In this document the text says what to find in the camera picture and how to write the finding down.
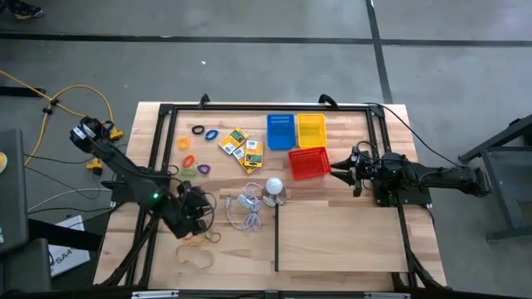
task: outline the white ball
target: white ball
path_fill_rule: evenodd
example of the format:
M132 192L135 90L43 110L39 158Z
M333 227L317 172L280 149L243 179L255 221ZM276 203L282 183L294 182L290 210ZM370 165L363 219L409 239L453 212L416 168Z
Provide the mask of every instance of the white ball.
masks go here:
M272 195L280 194L283 191L283 182L279 178L271 178L266 182L266 190Z

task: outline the concrete floor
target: concrete floor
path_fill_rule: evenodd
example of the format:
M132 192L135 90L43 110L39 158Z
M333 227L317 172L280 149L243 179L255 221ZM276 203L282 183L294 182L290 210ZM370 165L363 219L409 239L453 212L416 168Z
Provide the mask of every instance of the concrete floor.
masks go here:
M382 38L531 40L532 2L526 0L374 0ZM364 0L33 0L48 15L0 31L75 32L209 37L360 37L372 34ZM510 121L532 111L532 54L517 47L383 47L393 102L406 104L412 127L435 150L455 159ZM306 101L328 93L339 102L383 102L373 46L127 42L0 41L0 68L44 87L95 86L110 99L116 123L129 135L140 100ZM15 86L0 77L0 85ZM105 119L101 100L72 91L72 109ZM30 152L44 100L0 98L0 128L23 131ZM58 111L39 155L83 160L68 140L78 119ZM416 143L423 164L447 163ZM95 185L81 165L32 161L76 188ZM66 191L27 171L28 205ZM532 238L487 244L505 227L495 198L432 190L436 233L449 286L462 291L531 297ZM73 194L46 206L101 208L109 194L89 201ZM58 222L73 212L36 218Z

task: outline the white cable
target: white cable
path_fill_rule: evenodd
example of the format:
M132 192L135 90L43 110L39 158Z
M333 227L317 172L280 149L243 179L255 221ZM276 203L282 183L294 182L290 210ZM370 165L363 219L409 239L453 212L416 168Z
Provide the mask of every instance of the white cable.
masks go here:
M57 199L57 198L60 198L61 196L63 195L67 195L67 194L71 194L71 193L74 193L74 192L84 192L84 191L100 191L100 192L111 192L111 190L109 189L98 189L98 188L87 188L87 189L77 189L77 190L70 190L70 191L66 191L66 192L63 192L61 194L58 194L58 195L54 195L52 197L50 197L49 199L43 201L42 203L38 203L36 205L34 205L33 207L29 208L27 211L30 212L31 210L35 209L35 208L38 208L40 206L42 206L43 204L53 200L53 199Z
M257 183L254 183L254 182L247 183L242 188L242 191L244 193L241 194L241 196L244 196L245 200L249 204L249 214L247 214L246 217L242 219L242 222L240 223L240 225L238 225L237 223L234 223L233 220L231 220L231 216L229 213L230 207L231 207L231 198L228 197L227 201L225 202L225 209L227 210L227 219L231 222L231 224L233 224L233 227L238 230L247 231L247 230L257 230L260 228L260 217L259 217L260 200L259 198L257 198L257 195L255 194L255 192L249 187L250 185L260 187L261 189L263 188L263 186Z

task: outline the wooden table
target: wooden table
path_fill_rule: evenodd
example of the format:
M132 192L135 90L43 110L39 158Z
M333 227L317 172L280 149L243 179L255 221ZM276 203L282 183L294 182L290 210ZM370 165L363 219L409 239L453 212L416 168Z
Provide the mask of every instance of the wooden table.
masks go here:
M141 102L138 105L127 149L128 157L138 165L148 164L159 104ZM388 107L408 122L404 105ZM286 151L271 151L265 147L264 167L246 174L236 159L217 145L221 137L237 126L247 132L251 140L266 144L267 114L266 111L179 112L174 140L187 135L191 138L191 146L186 150L173 146L170 164L181 165L187 154L194 154L199 163L211 165L208 177L193 179L192 183L201 185L217 199L213 230L221 233L222 240L219 243L202 243L204 250L213 253L214 264L197 270L175 260L175 249L182 241L176 239L161 222L150 288L391 290L389 272L406 272L395 208L376 206L372 193L367 190L362 192L361 197L354 198L352 188L331 175L292 180ZM368 140L364 114L335 111L326 112L325 115L327 151L331 163L346 159L352 146L359 140ZM411 132L388 112L386 119L392 150L416 161ZM374 124L380 144L377 120ZM207 143L203 136L192 135L190 129L194 125L204 125L207 130L219 130L216 142ZM168 121L163 129L161 144L165 143L167 129ZM231 226L225 208L225 200L228 197L236 199L246 183L254 181L264 185L271 177L279 177L288 194L287 203L279 207L279 272L273 270L274 210L263 205L259 211L261 229L243 233ZM412 250L431 275L445 285L430 215L421 207L406 206L405 209ZM230 212L236 220L246 214L246 210L235 200ZM137 214L138 206L128 203L111 215L95 283L108 278L126 255L133 240ZM140 254L137 264L137 277L140 276L143 257L144 252Z

